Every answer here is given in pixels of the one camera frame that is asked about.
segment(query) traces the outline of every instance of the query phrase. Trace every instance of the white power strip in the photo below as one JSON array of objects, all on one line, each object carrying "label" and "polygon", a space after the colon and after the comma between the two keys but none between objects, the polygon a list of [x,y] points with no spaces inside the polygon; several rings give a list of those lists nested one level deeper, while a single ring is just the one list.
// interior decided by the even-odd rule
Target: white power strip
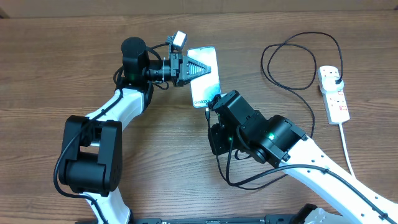
[{"label": "white power strip", "polygon": [[346,139],[343,131],[343,123],[349,120],[347,102],[343,91],[344,83],[335,84],[335,80],[339,78],[340,75],[338,69],[333,66],[326,65],[320,67],[318,70],[318,77],[329,124],[338,124],[340,128],[341,141],[343,143],[348,169],[351,175],[355,177],[354,170],[349,161]]}]

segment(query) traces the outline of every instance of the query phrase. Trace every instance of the black cable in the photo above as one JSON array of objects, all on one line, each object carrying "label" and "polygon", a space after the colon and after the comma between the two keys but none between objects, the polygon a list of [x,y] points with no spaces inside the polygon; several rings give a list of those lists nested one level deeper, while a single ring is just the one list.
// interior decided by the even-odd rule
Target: black cable
[{"label": "black cable", "polygon": [[[206,118],[206,119],[207,119],[208,129],[210,130],[210,117]],[[227,170],[226,170],[228,175],[229,175],[229,162],[231,161],[231,153],[232,153],[232,148],[233,148],[233,138],[234,137],[232,136],[231,147],[229,149],[229,154],[228,154],[228,163],[227,163]],[[210,135],[210,139],[211,139],[211,143],[213,144],[213,146],[215,148],[218,171],[220,172],[221,177],[225,180],[225,182],[228,183],[229,182],[229,177],[226,179],[224,174],[223,174],[223,171],[221,171],[220,160],[218,159],[217,148],[216,148],[216,146],[214,144],[214,140],[213,140],[213,136],[212,135]],[[280,176],[280,177],[278,177],[278,178],[276,178],[276,179],[274,179],[274,180],[272,180],[272,181],[270,181],[270,182],[268,182],[268,183],[266,183],[266,184],[264,184],[264,185],[262,185],[260,187],[256,187],[256,188],[252,188],[252,189],[241,187],[241,186],[233,186],[233,187],[237,187],[237,188],[243,189],[243,190],[259,190],[259,189],[262,189],[264,187],[267,187],[267,186],[277,182],[278,180],[284,178],[285,176],[287,176],[287,174],[284,174],[284,175],[282,175],[282,176]]]},{"label": "black cable", "polygon": [[158,44],[158,45],[153,46],[153,47],[151,47],[151,48],[152,48],[152,49],[156,49],[156,48],[158,48],[158,47],[163,47],[163,46],[169,46],[169,44],[168,44],[168,43]]},{"label": "black cable", "polygon": [[[243,147],[245,147],[247,150],[250,150],[250,147],[243,141],[243,138],[242,138],[242,136],[241,136],[241,133],[240,133],[240,128],[241,128],[241,126],[238,126],[238,127],[236,127],[236,136],[238,137],[238,139],[239,139],[239,142],[243,145]],[[229,161],[230,161],[230,159],[228,159],[228,162],[227,162],[227,172],[228,172],[228,170],[229,170]],[[274,180],[272,180],[272,181],[270,181],[270,182],[268,182],[268,183],[266,183],[266,184],[264,184],[263,186],[261,186],[261,187],[267,187],[268,185],[270,185],[270,184],[272,184],[272,183],[274,183],[274,182],[277,182],[278,180],[280,180],[280,179],[282,179],[282,178],[284,178],[285,176],[287,176],[286,174],[285,175],[282,175],[282,176],[280,176],[280,177],[278,177],[278,178],[276,178],[276,179],[274,179]]]},{"label": "black cable", "polygon": [[158,61],[160,61],[160,62],[162,61],[162,58],[160,57],[160,55],[154,49],[152,49],[150,47],[147,47],[147,51],[152,53],[153,55],[155,55],[157,57]]},{"label": "black cable", "polygon": [[388,217],[388,214],[384,213],[380,208],[378,208],[377,206],[375,206],[375,204],[373,204],[369,199],[367,199],[360,191],[358,191],[354,186],[352,186],[349,182],[347,182],[344,178],[340,177],[338,174],[330,171],[327,168],[322,168],[322,167],[318,167],[318,166],[313,166],[313,165],[307,165],[307,164],[297,164],[297,165],[286,165],[286,166],[282,166],[282,167],[278,167],[275,169],[271,169],[271,170],[267,170],[265,172],[262,172],[258,175],[255,175],[253,177],[250,177],[246,180],[242,180],[238,183],[231,183],[232,186],[235,185],[243,185],[246,184],[248,182],[251,182],[255,179],[258,179],[260,177],[264,177],[266,175],[278,172],[278,171],[282,171],[282,170],[286,170],[286,169],[294,169],[294,168],[306,168],[306,169],[315,169],[315,170],[319,170],[321,172],[323,172],[324,174],[329,174],[332,177],[338,179],[340,182],[342,182],[343,184],[345,184],[345,186],[347,186],[350,190],[352,190],[356,195],[358,195],[362,200],[365,201],[365,203],[367,203],[373,210],[375,210],[379,215],[381,219],[386,219],[387,221],[389,221],[390,223],[395,223],[391,218]]},{"label": "black cable", "polygon": [[250,155],[248,155],[248,156],[246,156],[245,158],[239,158],[239,156],[238,156],[238,152],[239,152],[239,150],[236,150],[235,151],[235,155],[234,155],[234,157],[235,157],[235,159],[236,160],[244,160],[244,159],[249,159],[249,158],[251,158],[251,156]]},{"label": "black cable", "polygon": [[[115,82],[117,88],[120,86],[121,84],[121,74],[123,73],[123,66],[120,67],[115,74],[113,75],[113,81]],[[94,121],[96,121],[98,118],[102,117],[103,115],[105,115],[110,109],[112,109],[117,103],[119,103],[119,101],[123,98],[123,90],[121,88],[119,88],[120,91],[120,95],[119,97],[113,102],[111,103],[107,108],[103,109],[99,114],[97,114],[94,118],[92,118],[91,120],[89,120],[86,124],[84,124],[79,132],[77,132],[74,137],[70,140],[70,142],[67,144],[67,146],[64,148],[64,150],[62,151],[62,153],[60,154],[60,156],[58,157],[57,163],[55,164],[55,168],[54,168],[54,173],[53,173],[53,182],[54,182],[54,186],[55,189],[57,190],[57,192],[65,197],[70,197],[70,198],[83,198],[83,199],[87,199],[89,201],[91,201],[91,204],[95,206],[95,209],[97,209],[98,215],[99,217],[102,219],[104,224],[108,224],[108,221],[105,219],[100,206],[98,205],[97,201],[89,196],[89,195],[77,195],[77,194],[70,194],[70,193],[66,193],[64,192],[59,184],[58,184],[58,171],[59,171],[59,165],[60,165],[60,161],[63,159],[63,157],[65,156],[65,154],[67,153],[68,149],[70,148],[70,146],[72,145],[72,143],[74,143],[76,141],[76,139],[78,139],[78,137],[80,136],[80,134],[89,126],[91,125]]]},{"label": "black cable", "polygon": [[[295,34],[295,35],[289,37],[287,40],[285,40],[285,41],[284,41],[283,43],[281,43],[281,44],[272,44],[272,45],[269,45],[269,46],[266,47],[266,48],[264,49],[264,51],[262,52],[260,63],[261,63],[261,70],[262,70],[264,76],[265,76],[272,84],[274,84],[274,85],[276,85],[276,86],[279,86],[279,87],[281,87],[281,88],[283,88],[283,89],[285,89],[285,90],[287,90],[287,91],[289,91],[289,92],[295,94],[295,95],[296,95],[297,97],[299,97],[299,98],[305,103],[305,105],[309,108],[309,110],[310,110],[310,112],[311,112],[311,116],[312,116],[312,129],[311,129],[311,134],[310,134],[310,137],[312,138],[312,137],[313,137],[313,132],[314,132],[314,129],[315,129],[315,115],[314,115],[314,113],[313,113],[313,111],[312,111],[312,109],[311,109],[311,106],[310,106],[298,93],[294,92],[293,90],[305,90],[305,89],[309,88],[309,87],[312,85],[312,83],[314,82],[315,77],[316,77],[316,75],[317,75],[317,61],[315,60],[314,54],[313,54],[308,48],[306,48],[306,47],[304,47],[304,46],[301,46],[301,45],[298,45],[298,44],[288,44],[288,43],[287,43],[289,40],[293,39],[294,37],[296,37],[296,36],[298,36],[298,35],[302,35],[302,34],[321,34],[321,35],[326,35],[326,36],[330,37],[330,38],[335,42],[335,44],[336,44],[336,46],[337,46],[337,49],[338,49],[339,56],[340,56],[340,66],[341,66],[340,78],[336,81],[336,83],[339,84],[339,83],[342,81],[342,79],[343,79],[343,56],[342,56],[342,54],[341,54],[341,49],[340,49],[340,46],[339,46],[337,40],[336,40],[334,37],[332,37],[331,35],[326,34],[326,33],[324,33],[324,32],[301,32],[301,33],[299,33],[299,34]],[[306,87],[303,87],[303,88],[292,88],[292,87],[289,87],[289,86],[285,86],[285,85],[279,83],[278,81],[276,81],[276,80],[274,79],[274,77],[272,77],[272,75],[271,75],[271,72],[269,71],[269,66],[270,66],[270,64],[271,64],[271,60],[272,60],[272,58],[274,57],[274,55],[276,54],[276,52],[277,52],[281,47],[283,47],[283,46],[285,46],[285,45],[294,46],[294,47],[300,47],[301,49],[304,49],[304,50],[306,50],[307,52],[309,52],[309,53],[311,54],[311,56],[312,56],[312,58],[313,58],[313,62],[314,62],[314,73],[313,73],[313,77],[312,77],[311,82],[310,82]],[[269,59],[269,61],[268,61],[268,64],[267,64],[267,73],[266,73],[265,70],[264,70],[264,65],[263,65],[264,53],[265,53],[266,50],[269,49],[270,47],[276,47],[276,46],[278,46],[278,48],[276,48],[276,50],[274,51],[274,53],[272,53],[272,55],[271,55],[271,57],[270,57],[270,59]]]},{"label": "black cable", "polygon": [[154,84],[155,86],[159,87],[161,90],[168,90],[169,89],[169,83],[168,82],[165,82],[165,83],[167,84],[167,86],[165,88],[162,87],[161,85],[157,84],[157,83],[152,83],[152,84]]},{"label": "black cable", "polygon": [[[314,62],[314,73],[313,73],[313,77],[312,77],[312,80],[311,80],[310,84],[308,84],[306,87],[303,87],[303,88],[291,88],[291,87],[282,85],[282,84],[280,84],[280,83],[277,82],[277,81],[274,81],[274,78],[272,77],[271,73],[269,72],[269,64],[270,64],[270,62],[271,62],[271,60],[272,60],[272,57],[271,57],[271,58],[269,59],[269,61],[268,61],[267,71],[268,71],[269,77],[267,76],[267,73],[265,72],[264,66],[263,66],[264,53],[265,53],[266,50],[269,49],[270,47],[279,46],[279,48],[280,48],[281,45],[282,45],[282,46],[283,46],[283,45],[288,45],[288,46],[300,47],[300,48],[306,50],[307,52],[309,52],[309,53],[311,54],[311,56],[312,56],[312,58],[313,58],[313,62]],[[276,85],[276,86],[279,86],[279,87],[281,87],[281,88],[283,88],[283,89],[285,89],[285,90],[287,90],[287,91],[293,93],[294,95],[296,95],[297,97],[299,97],[299,98],[305,103],[305,105],[309,108],[309,110],[310,110],[310,112],[311,112],[311,116],[312,116],[312,128],[311,128],[311,134],[310,134],[310,137],[312,138],[313,132],[314,132],[314,129],[315,129],[315,115],[314,115],[314,113],[313,113],[313,111],[312,111],[311,106],[310,106],[298,93],[294,92],[293,90],[305,90],[305,89],[307,89],[308,87],[310,87],[310,86],[312,85],[312,83],[314,82],[315,77],[316,77],[316,75],[317,75],[317,61],[315,60],[314,54],[313,54],[308,48],[306,48],[306,47],[304,47],[304,46],[301,46],[301,45],[298,45],[298,44],[272,44],[272,45],[266,47],[266,48],[264,49],[264,51],[262,52],[262,55],[261,55],[261,70],[262,70],[264,76],[265,76],[272,84],[274,84],[274,85]]]}]

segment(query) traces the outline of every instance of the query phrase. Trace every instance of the wood grain surface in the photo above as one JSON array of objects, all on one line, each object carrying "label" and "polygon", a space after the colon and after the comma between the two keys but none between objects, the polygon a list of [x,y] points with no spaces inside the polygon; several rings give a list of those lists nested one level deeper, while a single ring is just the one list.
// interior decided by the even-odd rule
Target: wood grain surface
[{"label": "wood grain surface", "polygon": [[[398,201],[398,14],[394,11],[1,19],[0,223],[73,223],[93,218],[84,200],[62,197],[53,187],[65,120],[72,114],[84,116],[113,96],[112,74],[121,65],[124,39],[138,36],[151,46],[177,30],[188,34],[186,49],[216,47],[223,92],[238,90],[266,118],[286,116],[307,132],[308,109],[263,77],[261,52],[298,32],[334,36],[343,51],[351,115],[344,128],[353,169],[362,183]],[[336,46],[327,37],[307,35],[292,42],[311,49],[318,66],[340,64]],[[275,56],[271,72],[283,84],[305,86],[313,68],[308,53],[286,47]],[[300,94],[315,112],[314,140],[347,170],[339,130],[327,122],[318,81]],[[204,112],[193,109],[189,85],[155,90],[148,109],[123,133],[119,188],[135,217],[258,217],[296,213],[305,203],[335,212],[291,177],[253,192],[228,186],[206,135]],[[225,156],[221,162],[225,167]],[[241,180],[271,167],[246,160],[233,161],[231,168],[231,178]]]}]

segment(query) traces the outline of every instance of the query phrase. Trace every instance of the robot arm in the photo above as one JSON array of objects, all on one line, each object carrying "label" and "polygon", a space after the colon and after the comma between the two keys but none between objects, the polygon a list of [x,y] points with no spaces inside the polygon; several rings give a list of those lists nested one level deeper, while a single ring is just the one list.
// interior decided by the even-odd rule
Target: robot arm
[{"label": "robot arm", "polygon": [[[216,96],[209,108],[218,114],[219,120],[208,130],[214,155],[239,149],[257,162],[268,162],[275,169],[255,177],[283,170],[310,187],[350,223],[398,222],[396,203],[353,178],[290,120],[279,115],[265,119],[235,90],[222,97]],[[252,179],[238,183],[227,179],[227,182],[240,186]]]},{"label": "robot arm", "polygon": [[[153,82],[184,86],[211,72],[211,67],[182,55],[186,39],[180,31],[167,37],[160,45],[169,46],[167,60],[161,60],[154,51],[158,46],[147,47],[138,37],[126,39],[121,46],[123,66],[114,77],[117,84],[114,96],[95,112],[85,117],[70,116],[65,123],[62,153],[54,172],[55,188],[64,196],[79,197],[60,189],[58,174],[61,184],[68,185],[72,192],[87,200],[98,223],[126,224],[132,220],[131,211],[118,189],[123,166],[121,135],[150,104]],[[149,60],[148,52],[158,60]],[[80,147],[90,145],[99,147],[97,154],[80,151]]]},{"label": "robot arm", "polygon": [[[388,214],[391,220],[398,221],[398,204],[375,193],[347,173],[347,171],[333,162],[315,144],[313,139],[299,140],[289,151],[289,156],[290,159],[286,162],[282,161],[279,165],[280,167],[305,164],[329,169],[362,193],[366,199],[377,208],[380,208],[383,213]],[[311,188],[350,223],[389,223],[385,217],[380,218],[381,215],[374,211],[368,203],[347,185],[331,175],[325,174],[320,170],[306,168],[286,169],[284,172]]]}]

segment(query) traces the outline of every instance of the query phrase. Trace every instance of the smartphone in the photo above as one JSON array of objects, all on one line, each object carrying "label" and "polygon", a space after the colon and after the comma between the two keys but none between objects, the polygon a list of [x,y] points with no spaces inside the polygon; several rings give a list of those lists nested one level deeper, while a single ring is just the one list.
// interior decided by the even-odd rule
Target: smartphone
[{"label": "smartphone", "polygon": [[214,96],[221,93],[216,49],[214,47],[189,49],[187,51],[187,56],[211,67],[211,72],[209,74],[191,81],[193,107],[207,107],[207,104],[214,98]]}]

